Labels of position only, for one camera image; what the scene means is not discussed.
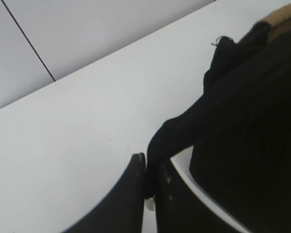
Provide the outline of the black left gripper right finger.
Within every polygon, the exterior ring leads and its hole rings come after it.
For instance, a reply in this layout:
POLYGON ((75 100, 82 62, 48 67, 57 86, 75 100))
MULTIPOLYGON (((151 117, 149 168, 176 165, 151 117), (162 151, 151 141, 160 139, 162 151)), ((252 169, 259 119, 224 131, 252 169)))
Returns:
POLYGON ((241 225, 210 210, 188 187, 168 159, 159 167, 155 195, 159 233, 243 233, 241 225))

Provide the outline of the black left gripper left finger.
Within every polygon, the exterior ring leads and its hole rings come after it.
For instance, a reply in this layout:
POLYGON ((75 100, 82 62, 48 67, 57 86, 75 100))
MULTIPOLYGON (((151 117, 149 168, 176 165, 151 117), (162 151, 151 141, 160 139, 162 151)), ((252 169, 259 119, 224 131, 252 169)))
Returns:
POLYGON ((140 233, 144 199, 142 196, 146 159, 133 154, 111 191, 66 233, 140 233))

